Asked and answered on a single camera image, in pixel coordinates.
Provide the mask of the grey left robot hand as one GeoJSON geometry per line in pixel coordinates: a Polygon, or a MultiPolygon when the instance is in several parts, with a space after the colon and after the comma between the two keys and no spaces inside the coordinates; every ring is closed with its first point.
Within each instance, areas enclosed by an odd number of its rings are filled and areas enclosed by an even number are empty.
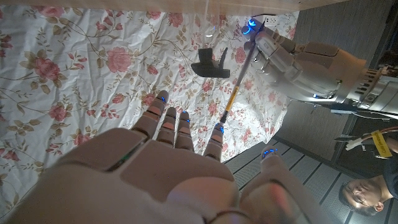
{"type": "Polygon", "coordinates": [[[251,65],[276,91],[299,101],[361,101],[365,60],[328,44],[299,45],[250,19],[241,32],[256,45],[251,65]]]}

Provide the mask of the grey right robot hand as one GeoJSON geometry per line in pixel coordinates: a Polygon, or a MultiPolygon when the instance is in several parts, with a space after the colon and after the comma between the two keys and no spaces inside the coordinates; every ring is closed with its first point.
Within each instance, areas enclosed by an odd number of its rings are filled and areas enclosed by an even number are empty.
{"type": "Polygon", "coordinates": [[[243,190],[220,161],[223,126],[196,154],[187,113],[161,91],[131,129],[84,142],[47,169],[9,223],[328,223],[279,156],[261,152],[243,190]]]}

